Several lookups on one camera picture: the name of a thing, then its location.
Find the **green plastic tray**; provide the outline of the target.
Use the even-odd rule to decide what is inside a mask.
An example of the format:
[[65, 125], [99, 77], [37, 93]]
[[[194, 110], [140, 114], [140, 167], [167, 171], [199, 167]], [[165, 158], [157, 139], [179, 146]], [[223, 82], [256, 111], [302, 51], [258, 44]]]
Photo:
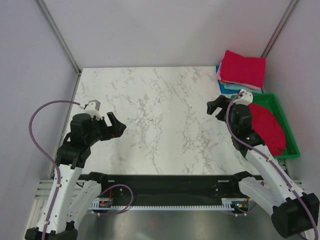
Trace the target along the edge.
[[[272, 114], [275, 116], [276, 120], [278, 121], [279, 125], [281, 126], [284, 132], [285, 139], [286, 139], [286, 147], [285, 147], [285, 150], [282, 152], [283, 155], [277, 155], [277, 156], [272, 155], [272, 156], [276, 159], [294, 159], [299, 157], [300, 156], [299, 148], [296, 144], [293, 133], [289, 127], [288, 121], [286, 120], [286, 117], [281, 109], [280, 104], [278, 103], [276, 96], [273, 93], [262, 93], [262, 94], [254, 93], [253, 103], [263, 106], [268, 110], [270, 110]], [[223, 117], [223, 120], [225, 120], [228, 123], [228, 126], [229, 126], [229, 111], [232, 104], [234, 104], [234, 102], [231, 102], [231, 100], [229, 99], [229, 104], [226, 109], [226, 114]], [[256, 138], [241, 140], [232, 133], [231, 138], [233, 141], [233, 145], [237, 150], [241, 152], [243, 156], [245, 156], [247, 151], [250, 149], [249, 146], [257, 148], [258, 145], [263, 145], [267, 147], [263, 139], [258, 134]]]

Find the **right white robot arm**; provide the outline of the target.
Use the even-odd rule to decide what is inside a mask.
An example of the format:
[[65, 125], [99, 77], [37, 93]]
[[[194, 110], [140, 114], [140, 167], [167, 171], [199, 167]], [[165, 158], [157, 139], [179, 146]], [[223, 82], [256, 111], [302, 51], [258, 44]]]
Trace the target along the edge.
[[320, 200], [314, 193], [306, 193], [286, 174], [261, 135], [254, 130], [250, 110], [253, 98], [251, 93], [241, 91], [233, 98], [220, 95], [206, 104], [209, 115], [220, 109], [215, 117], [226, 123], [233, 146], [258, 170], [267, 184], [261, 185], [243, 171], [234, 175], [235, 181], [229, 184], [229, 191], [235, 197], [244, 194], [263, 208], [283, 238], [313, 230], [314, 238], [318, 240]]

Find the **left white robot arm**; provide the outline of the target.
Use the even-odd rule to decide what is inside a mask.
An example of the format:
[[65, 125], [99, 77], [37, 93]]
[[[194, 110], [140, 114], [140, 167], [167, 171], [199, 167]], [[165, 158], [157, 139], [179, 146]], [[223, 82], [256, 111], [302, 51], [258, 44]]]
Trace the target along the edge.
[[73, 199], [73, 191], [82, 174], [91, 147], [102, 141], [119, 138], [126, 125], [121, 123], [113, 112], [108, 112], [111, 125], [96, 111], [78, 113], [72, 117], [70, 132], [66, 134], [58, 148], [55, 164], [55, 177], [43, 215], [35, 227], [26, 230], [26, 240], [75, 240], [78, 226], [91, 202], [104, 197], [110, 185], [104, 181], [106, 175], [91, 172], [85, 179], [80, 194]]

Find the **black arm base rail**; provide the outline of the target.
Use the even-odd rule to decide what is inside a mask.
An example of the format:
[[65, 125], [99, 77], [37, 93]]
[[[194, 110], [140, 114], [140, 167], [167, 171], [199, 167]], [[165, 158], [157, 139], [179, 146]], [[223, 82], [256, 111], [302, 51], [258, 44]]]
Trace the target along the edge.
[[104, 198], [127, 205], [215, 204], [218, 199], [247, 199], [232, 175], [105, 175], [91, 172], [79, 180], [97, 180]]

